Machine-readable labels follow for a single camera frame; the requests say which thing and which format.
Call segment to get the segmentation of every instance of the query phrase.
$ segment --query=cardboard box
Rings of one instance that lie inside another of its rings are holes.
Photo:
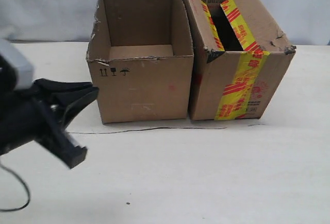
[[[184,3],[195,48],[191,119],[260,118],[295,46],[260,0]]]
[[[87,62],[103,123],[187,117],[193,49],[182,0],[98,0]]]

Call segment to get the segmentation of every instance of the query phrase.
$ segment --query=umbrella symbol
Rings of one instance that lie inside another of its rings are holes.
[[[126,76],[126,72],[129,72],[129,68],[123,68],[120,72],[123,72],[124,76]]]

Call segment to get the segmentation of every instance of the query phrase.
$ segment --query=fragile symbol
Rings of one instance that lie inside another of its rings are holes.
[[[116,76],[116,71],[117,69],[116,68],[110,68],[110,71],[112,72],[112,76]]]
[[[123,76],[126,76],[126,72],[129,72],[129,68],[123,68],[120,72],[123,73]]]
[[[104,68],[104,69],[101,68],[100,72],[101,72],[101,76],[108,76],[106,68]]]

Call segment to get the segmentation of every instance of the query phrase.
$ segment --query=black cable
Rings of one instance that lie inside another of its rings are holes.
[[[19,211],[19,210],[22,210],[22,209],[26,208],[31,202],[31,192],[30,192],[30,189],[29,189],[27,183],[21,178],[21,176],[19,176],[12,169],[4,166],[1,163],[1,160],[0,160],[0,168],[2,168],[6,172],[12,174],[22,184],[22,186],[24,187],[24,190],[26,192],[26,195],[27,195],[27,201],[23,206],[21,206],[19,208],[13,208],[13,209],[0,209],[0,212],[15,212],[15,211]]]

